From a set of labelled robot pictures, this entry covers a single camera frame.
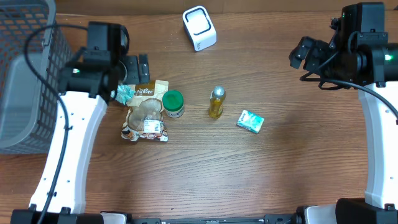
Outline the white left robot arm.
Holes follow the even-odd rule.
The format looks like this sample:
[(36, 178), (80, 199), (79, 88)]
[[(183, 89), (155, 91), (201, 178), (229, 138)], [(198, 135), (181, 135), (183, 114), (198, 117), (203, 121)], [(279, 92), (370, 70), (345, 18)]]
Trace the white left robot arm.
[(41, 27), (24, 42), (25, 63), (41, 82), (43, 98), (57, 109), (48, 113), (54, 131), (42, 180), (27, 210), (14, 210), (11, 223), (130, 223), (130, 214), (118, 212), (85, 213), (86, 176), (99, 125), (116, 92), (121, 57), (129, 50), (121, 37), (128, 36), (121, 24), (90, 22), (87, 46), (61, 64), (53, 87), (47, 73), (39, 73), (29, 59), (32, 39), (58, 24)]

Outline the yellow oil bottle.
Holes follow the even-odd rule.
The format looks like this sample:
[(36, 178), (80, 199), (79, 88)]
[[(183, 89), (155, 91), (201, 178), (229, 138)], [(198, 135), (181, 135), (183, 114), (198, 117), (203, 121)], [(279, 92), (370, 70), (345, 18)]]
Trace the yellow oil bottle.
[(222, 86), (215, 86), (211, 92), (209, 116), (218, 119), (223, 112), (224, 100), (226, 98), (226, 91)]

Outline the green lid jar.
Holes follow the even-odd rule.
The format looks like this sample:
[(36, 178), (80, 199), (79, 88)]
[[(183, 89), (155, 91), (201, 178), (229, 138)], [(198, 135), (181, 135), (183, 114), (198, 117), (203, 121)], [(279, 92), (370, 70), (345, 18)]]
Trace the green lid jar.
[(162, 102), (166, 115), (171, 118), (179, 118), (185, 111), (183, 95), (177, 90), (167, 91)]

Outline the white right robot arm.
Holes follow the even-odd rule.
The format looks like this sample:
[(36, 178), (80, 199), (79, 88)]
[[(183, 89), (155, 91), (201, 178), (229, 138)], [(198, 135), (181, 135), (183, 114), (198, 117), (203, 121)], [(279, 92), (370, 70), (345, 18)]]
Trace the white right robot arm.
[(397, 223), (397, 44), (388, 41), (382, 2), (345, 6), (329, 42), (303, 37), (289, 55), (303, 82), (354, 88), (362, 105), (368, 180), (362, 198), (299, 207), (291, 223)]

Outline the teal tissue pack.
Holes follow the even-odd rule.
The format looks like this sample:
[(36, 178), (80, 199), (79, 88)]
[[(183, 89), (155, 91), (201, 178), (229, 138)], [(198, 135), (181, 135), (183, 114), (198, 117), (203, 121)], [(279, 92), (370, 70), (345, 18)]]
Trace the teal tissue pack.
[(261, 130), (263, 122), (263, 117), (248, 110), (243, 110), (236, 124), (239, 127), (251, 131), (252, 133), (258, 134)]

